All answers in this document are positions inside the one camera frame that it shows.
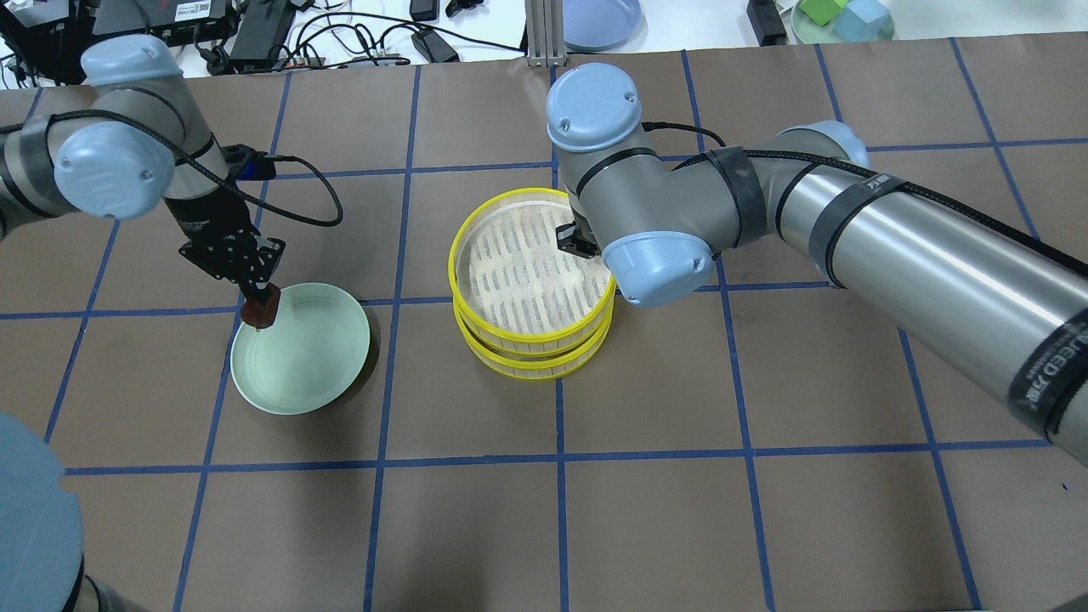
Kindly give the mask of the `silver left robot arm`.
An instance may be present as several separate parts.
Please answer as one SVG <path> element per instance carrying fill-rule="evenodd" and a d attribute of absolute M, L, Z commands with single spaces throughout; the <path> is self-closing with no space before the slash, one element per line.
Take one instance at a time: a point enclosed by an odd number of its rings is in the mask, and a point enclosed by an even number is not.
<path fill-rule="evenodd" d="M 81 58 L 92 105 L 3 130 L 3 236 L 69 213 L 135 219 L 166 205 L 180 254 L 250 303 L 277 295 L 283 240 L 261 236 L 228 159 L 166 44 L 151 35 L 96 42 Z"/>

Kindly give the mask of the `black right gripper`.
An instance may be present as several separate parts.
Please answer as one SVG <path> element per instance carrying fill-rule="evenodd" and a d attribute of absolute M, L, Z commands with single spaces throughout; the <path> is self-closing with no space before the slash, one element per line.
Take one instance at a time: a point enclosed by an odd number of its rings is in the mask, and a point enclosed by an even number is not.
<path fill-rule="evenodd" d="M 560 252 L 579 258 L 595 258 L 601 255 L 598 244 L 582 231 L 578 222 L 556 227 L 556 244 Z"/>

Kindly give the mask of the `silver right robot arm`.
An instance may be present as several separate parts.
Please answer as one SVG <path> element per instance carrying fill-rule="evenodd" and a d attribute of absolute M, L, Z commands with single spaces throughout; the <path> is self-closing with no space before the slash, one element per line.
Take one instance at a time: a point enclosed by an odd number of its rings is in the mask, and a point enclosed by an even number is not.
<path fill-rule="evenodd" d="M 1084 261 L 908 179 L 868 167 L 839 121 L 720 146 L 669 169 L 636 83 L 591 63 L 556 79 L 547 134 L 574 221 L 557 247 L 599 258 L 628 303 L 684 298 L 716 257 L 776 235 L 1006 404 L 1078 462 L 1087 453 Z"/>

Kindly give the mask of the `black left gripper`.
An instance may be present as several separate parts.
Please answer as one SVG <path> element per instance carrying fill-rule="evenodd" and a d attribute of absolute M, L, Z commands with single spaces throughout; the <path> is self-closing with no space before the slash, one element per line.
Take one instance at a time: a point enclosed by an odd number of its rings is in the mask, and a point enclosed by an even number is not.
<path fill-rule="evenodd" d="M 248 205 L 232 191 L 210 191 L 196 198 L 166 198 L 186 243 L 178 252 L 207 276 L 226 280 L 245 298 L 271 298 L 269 280 L 275 273 L 286 243 L 261 234 Z"/>

